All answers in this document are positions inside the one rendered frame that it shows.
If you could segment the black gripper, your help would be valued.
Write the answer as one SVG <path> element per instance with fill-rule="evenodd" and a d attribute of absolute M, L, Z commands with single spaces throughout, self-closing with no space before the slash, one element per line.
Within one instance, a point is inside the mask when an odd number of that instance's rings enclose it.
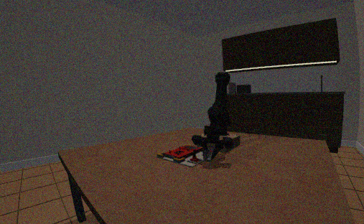
<path fill-rule="evenodd" d="M 207 138 L 202 138 L 201 136 L 194 135 L 192 137 L 192 141 L 195 145 L 200 145 L 202 147 L 202 153 L 204 156 L 205 150 L 207 149 L 206 143 L 215 144 L 214 152 L 211 157 L 213 159 L 216 154 L 221 150 L 224 149 L 223 145 L 225 145 L 226 148 L 232 149 L 233 148 L 233 141 L 230 137 L 223 137 L 222 140 L 219 140 L 220 133 L 217 136 L 214 136 L 213 134 L 207 135 Z"/>

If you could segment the red toy car body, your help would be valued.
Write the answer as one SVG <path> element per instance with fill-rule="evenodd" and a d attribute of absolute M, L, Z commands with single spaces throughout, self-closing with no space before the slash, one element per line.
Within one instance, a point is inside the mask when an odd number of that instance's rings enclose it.
<path fill-rule="evenodd" d="M 164 156 L 169 157 L 170 159 L 173 159 L 173 158 L 181 159 L 183 157 L 188 158 L 193 155 L 193 150 L 196 150 L 196 154 L 197 154 L 202 151 L 202 148 L 198 147 L 198 146 L 186 145 L 186 146 L 179 147 L 178 149 L 169 150 L 167 153 L 164 153 Z"/>

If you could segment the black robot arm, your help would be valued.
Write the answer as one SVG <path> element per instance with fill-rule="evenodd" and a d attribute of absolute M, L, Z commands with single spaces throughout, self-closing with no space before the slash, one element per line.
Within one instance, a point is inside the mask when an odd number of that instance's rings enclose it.
<path fill-rule="evenodd" d="M 205 126 L 205 136 L 207 136 L 207 134 L 213 134 L 214 136 L 217 136 L 219 133 L 222 136 L 229 135 L 227 134 L 227 129 L 228 126 L 230 126 L 230 117 L 228 111 L 226 110 L 227 85 L 229 84 L 229 81 L 230 74 L 227 72 L 218 73 L 215 76 L 215 82 L 217 82 L 215 102 L 207 111 L 211 126 Z"/>

